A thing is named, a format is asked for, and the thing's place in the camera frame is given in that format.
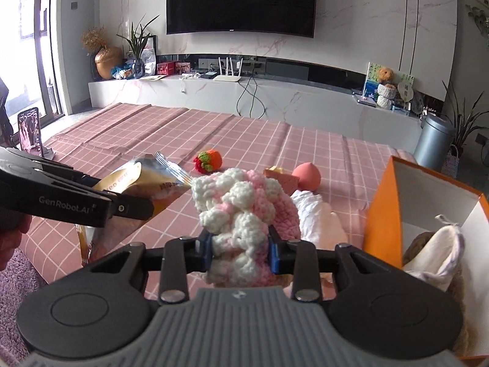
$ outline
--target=human hand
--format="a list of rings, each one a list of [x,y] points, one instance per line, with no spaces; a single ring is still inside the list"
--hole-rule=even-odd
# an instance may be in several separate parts
[[[22,234],[28,232],[31,222],[32,216],[24,215],[17,229],[0,233],[0,271],[7,267],[15,249],[20,246]]]

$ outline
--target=plastic bag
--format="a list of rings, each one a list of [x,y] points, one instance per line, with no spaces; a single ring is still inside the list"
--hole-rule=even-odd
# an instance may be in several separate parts
[[[334,250],[336,244],[348,242],[338,215],[321,195],[296,190],[290,198],[299,211],[302,240],[312,242],[320,250]]]
[[[131,160],[94,186],[95,190],[149,198],[155,209],[147,221],[113,216],[104,228],[77,225],[83,265],[109,253],[190,189],[192,177],[162,154],[156,155],[146,154]]]
[[[154,76],[156,73],[156,54],[153,48],[144,49],[141,52],[141,59],[144,62],[144,72],[146,76]]]

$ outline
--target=white marble cabinet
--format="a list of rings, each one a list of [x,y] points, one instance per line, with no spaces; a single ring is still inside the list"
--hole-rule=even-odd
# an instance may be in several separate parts
[[[418,119],[388,110],[359,105],[350,94],[274,80],[257,79],[258,89],[251,116],[343,134],[346,137],[390,145],[414,152],[421,134]],[[94,107],[113,102],[187,107],[238,114],[236,102],[246,81],[219,82],[204,79],[181,80],[179,76],[158,81],[110,80],[89,83]],[[238,105],[242,116],[249,117],[255,84],[251,82]]]

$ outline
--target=dried flower arrangement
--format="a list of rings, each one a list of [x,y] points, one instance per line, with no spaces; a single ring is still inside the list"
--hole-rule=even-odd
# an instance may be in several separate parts
[[[105,39],[105,29],[103,27],[94,27],[82,34],[81,41],[83,47],[88,51],[87,55],[98,52],[101,48],[107,48]]]

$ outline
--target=phone screen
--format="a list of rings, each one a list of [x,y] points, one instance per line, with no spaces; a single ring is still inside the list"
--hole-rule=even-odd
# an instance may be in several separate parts
[[[42,157],[41,127],[39,125],[39,109],[21,111],[17,116],[19,124],[20,149]]]

